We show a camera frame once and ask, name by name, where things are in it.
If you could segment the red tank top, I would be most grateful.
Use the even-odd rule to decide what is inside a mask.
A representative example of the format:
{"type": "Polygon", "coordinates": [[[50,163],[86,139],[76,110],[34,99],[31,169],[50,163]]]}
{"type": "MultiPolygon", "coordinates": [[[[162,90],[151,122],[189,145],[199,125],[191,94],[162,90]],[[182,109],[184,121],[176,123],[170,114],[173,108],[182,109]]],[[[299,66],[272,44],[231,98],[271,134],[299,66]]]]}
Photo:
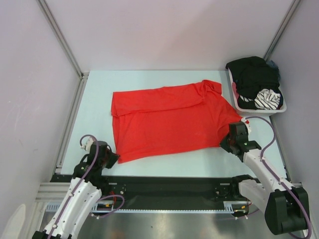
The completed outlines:
{"type": "Polygon", "coordinates": [[[218,147],[241,117],[218,82],[114,92],[113,134],[119,162],[218,147]]]}

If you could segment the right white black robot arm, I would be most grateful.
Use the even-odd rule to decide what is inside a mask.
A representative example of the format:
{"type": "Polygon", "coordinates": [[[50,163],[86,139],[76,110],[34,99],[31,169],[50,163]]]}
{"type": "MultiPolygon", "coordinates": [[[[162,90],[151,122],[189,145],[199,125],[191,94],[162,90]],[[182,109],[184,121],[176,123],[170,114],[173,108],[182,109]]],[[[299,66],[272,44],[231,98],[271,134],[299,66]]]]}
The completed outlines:
{"type": "Polygon", "coordinates": [[[276,172],[265,157],[265,148],[249,140],[249,126],[244,121],[231,123],[220,146],[236,155],[257,177],[233,177],[235,184],[230,187],[230,195],[236,200],[249,199],[264,214],[274,235],[288,233],[296,238],[294,232],[306,230],[306,238],[311,238],[308,193],[276,172]]]}

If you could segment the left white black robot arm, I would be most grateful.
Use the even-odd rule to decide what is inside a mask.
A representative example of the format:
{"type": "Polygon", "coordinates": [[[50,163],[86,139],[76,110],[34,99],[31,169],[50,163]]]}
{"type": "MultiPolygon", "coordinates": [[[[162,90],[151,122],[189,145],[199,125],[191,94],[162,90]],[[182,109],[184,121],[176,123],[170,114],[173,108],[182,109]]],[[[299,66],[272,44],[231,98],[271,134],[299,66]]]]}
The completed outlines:
{"type": "Polygon", "coordinates": [[[68,191],[56,213],[42,231],[35,231],[33,239],[76,239],[99,199],[111,194],[109,180],[102,176],[119,159],[105,141],[93,140],[81,145],[85,154],[74,168],[68,191]]]}

